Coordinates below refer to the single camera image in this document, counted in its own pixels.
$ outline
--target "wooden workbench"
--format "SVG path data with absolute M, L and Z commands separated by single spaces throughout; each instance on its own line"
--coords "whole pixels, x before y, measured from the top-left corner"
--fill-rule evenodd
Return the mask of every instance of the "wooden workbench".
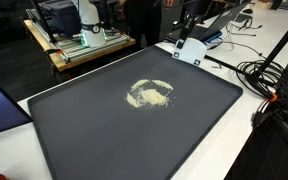
M 36 39 L 36 41 L 40 44 L 40 46 L 43 48 L 43 50 L 53 49 L 50 42 L 48 42 L 44 36 L 39 32 L 39 30 L 33 25 L 32 20 L 24 20 L 24 25 L 26 26 L 26 29 L 33 35 L 33 37 Z M 49 59 L 51 60 L 51 63 L 54 64 L 54 66 L 57 68 L 59 72 L 62 72 L 64 70 L 73 68 L 75 66 L 78 66 L 80 64 L 83 64 L 85 62 L 94 60 L 96 58 L 102 57 L 104 55 L 110 54 L 112 52 L 116 52 L 118 50 L 124 49 L 126 47 L 129 47 L 131 45 L 135 44 L 135 40 L 133 38 L 130 38 L 130 41 L 125 41 L 123 44 L 116 45 L 114 47 L 111 47 L 109 49 L 105 49 L 100 52 L 93 53 L 91 56 L 87 56 L 85 58 L 82 58 L 78 61 L 72 61 L 69 63 L 65 63 L 64 60 L 61 58 L 58 54 L 50 54 Z

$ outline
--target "white device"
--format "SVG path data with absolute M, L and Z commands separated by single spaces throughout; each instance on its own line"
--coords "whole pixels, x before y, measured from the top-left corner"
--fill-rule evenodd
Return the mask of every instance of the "white device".
M 96 7 L 89 0 L 71 0 L 81 18 L 81 40 L 86 47 L 98 47 L 105 44 L 104 29 L 98 17 Z
M 185 41 L 180 39 L 175 44 L 172 57 L 199 66 L 201 61 L 204 59 L 206 51 L 206 46 L 197 39 L 187 38 Z

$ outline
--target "laptop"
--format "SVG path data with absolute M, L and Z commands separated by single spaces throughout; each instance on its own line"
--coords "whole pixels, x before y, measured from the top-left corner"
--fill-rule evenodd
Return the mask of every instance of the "laptop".
M 217 36 L 230 21 L 234 20 L 238 13 L 242 11 L 247 4 L 248 2 L 221 12 L 208 28 L 195 25 L 188 37 L 198 39 L 202 42 L 212 39 L 214 36 Z M 165 36 L 165 40 L 176 43 L 176 41 L 179 39 L 180 33 L 181 29 L 168 33 Z

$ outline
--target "wooden table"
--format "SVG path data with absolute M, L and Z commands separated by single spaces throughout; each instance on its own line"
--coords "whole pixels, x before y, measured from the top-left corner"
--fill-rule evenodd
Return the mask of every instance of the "wooden table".
M 34 37 L 37 43 L 42 47 L 43 51 L 53 49 L 51 43 L 48 42 L 48 40 L 42 35 L 42 33 L 33 25 L 32 20 L 23 20 L 23 25 L 25 26 L 27 33 L 31 37 Z M 65 63 L 62 57 L 56 53 L 48 55 L 48 59 L 51 63 L 53 73 L 55 73 L 55 75 L 58 75 L 58 73 L 60 72 L 64 72 L 83 63 L 100 58 L 104 55 L 108 55 L 110 53 L 130 47 L 133 44 L 135 44 L 135 39 L 130 38 L 130 41 L 125 41 L 125 43 L 123 44 L 117 44 L 116 46 L 113 46 L 109 49 L 103 49 L 103 51 L 92 53 L 92 55 L 90 56 L 84 57 L 77 61 L 71 61 L 69 63 Z

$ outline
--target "gray tray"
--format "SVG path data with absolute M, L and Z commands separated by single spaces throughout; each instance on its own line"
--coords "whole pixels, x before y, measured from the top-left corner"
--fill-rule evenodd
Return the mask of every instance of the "gray tray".
M 140 79 L 170 83 L 167 107 L 126 100 Z M 53 179 L 171 178 L 242 89 L 152 47 L 28 101 Z

